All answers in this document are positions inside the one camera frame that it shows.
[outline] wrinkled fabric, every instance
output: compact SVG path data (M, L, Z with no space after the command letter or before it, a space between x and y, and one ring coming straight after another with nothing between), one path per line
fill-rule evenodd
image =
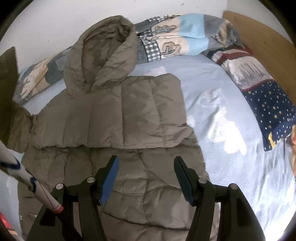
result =
M119 172L101 210L108 239L185 240L194 208L184 199L174 158L182 156L200 177L209 177L186 124L179 79L128 77L136 51L133 25L122 16L91 26L69 53L67 89L36 116L16 114L8 148L25 151L22 164L48 190L57 183L79 184L117 155ZM22 184L18 195L28 234L41 205ZM213 239L218 213L216 206Z

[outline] bed sheet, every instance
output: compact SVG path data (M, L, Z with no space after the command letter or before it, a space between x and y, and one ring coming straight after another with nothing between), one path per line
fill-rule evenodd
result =
M295 212L291 148L286 145L284 155L281 142L272 151L264 152L259 126L245 98L225 71L205 56L174 56L139 64L131 75L165 73L172 73L181 81L187 123L197 136L211 182L238 184L266 240L277 240ZM37 114L65 88L60 80L24 107ZM10 193L14 192L15 185L10 185Z

